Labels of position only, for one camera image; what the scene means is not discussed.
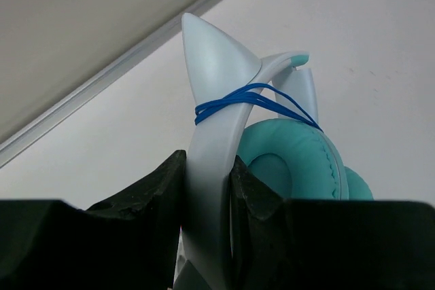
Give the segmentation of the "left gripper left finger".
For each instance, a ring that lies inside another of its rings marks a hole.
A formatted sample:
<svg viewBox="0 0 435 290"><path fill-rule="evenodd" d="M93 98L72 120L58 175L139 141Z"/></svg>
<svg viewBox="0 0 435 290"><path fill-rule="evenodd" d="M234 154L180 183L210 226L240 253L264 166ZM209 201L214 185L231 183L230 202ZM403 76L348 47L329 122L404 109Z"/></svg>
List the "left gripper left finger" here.
<svg viewBox="0 0 435 290"><path fill-rule="evenodd" d="M1 202L2 289L169 289L186 153L89 209L62 200Z"/></svg>

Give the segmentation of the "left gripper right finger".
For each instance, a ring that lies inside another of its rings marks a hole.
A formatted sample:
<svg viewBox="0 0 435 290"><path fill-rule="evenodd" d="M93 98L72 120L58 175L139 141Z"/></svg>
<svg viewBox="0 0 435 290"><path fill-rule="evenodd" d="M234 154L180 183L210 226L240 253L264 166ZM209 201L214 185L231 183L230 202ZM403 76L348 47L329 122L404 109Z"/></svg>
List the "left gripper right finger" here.
<svg viewBox="0 0 435 290"><path fill-rule="evenodd" d="M234 289L433 289L434 208L422 202L285 200L236 159Z"/></svg>

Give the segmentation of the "teal cat-ear headphones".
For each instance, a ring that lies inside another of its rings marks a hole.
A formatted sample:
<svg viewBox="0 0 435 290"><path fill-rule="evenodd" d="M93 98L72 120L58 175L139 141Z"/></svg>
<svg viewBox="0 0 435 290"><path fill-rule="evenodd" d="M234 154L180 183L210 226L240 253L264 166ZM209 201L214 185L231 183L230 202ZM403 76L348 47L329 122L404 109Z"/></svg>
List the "teal cat-ear headphones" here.
<svg viewBox="0 0 435 290"><path fill-rule="evenodd" d="M257 57L193 14L181 19L196 103L186 162L188 261L212 289L232 285L230 172L236 157L284 198L370 200L319 126L309 53Z"/></svg>

